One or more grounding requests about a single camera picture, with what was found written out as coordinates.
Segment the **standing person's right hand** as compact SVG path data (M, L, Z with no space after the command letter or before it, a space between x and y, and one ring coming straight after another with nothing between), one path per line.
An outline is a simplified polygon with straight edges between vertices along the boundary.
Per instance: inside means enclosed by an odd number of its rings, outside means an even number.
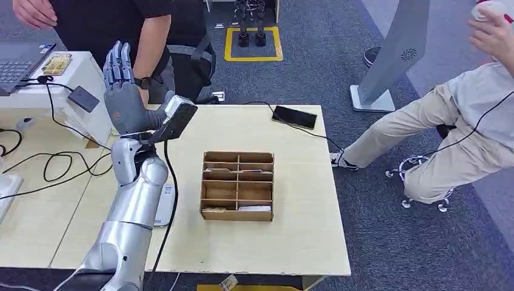
M34 29L53 28L57 25L57 15L47 0L12 0L15 16L25 25Z

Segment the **seated person's hand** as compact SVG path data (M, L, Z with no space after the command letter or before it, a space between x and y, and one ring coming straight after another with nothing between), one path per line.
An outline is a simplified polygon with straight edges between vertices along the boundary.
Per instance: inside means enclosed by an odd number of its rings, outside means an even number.
M504 18L489 7L479 7L478 11L487 21L470 20L469 25L475 31L469 37L470 42L496 58L513 76L513 30Z

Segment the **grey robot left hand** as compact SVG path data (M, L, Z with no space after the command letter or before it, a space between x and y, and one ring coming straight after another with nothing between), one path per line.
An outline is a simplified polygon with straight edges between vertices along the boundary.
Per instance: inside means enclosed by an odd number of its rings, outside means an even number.
M102 69L104 103L114 128L121 135L158 130L167 118L164 107L175 94L173 86L162 85L149 94L159 105L158 109L147 109L135 82L129 53L130 45L117 40L107 53Z

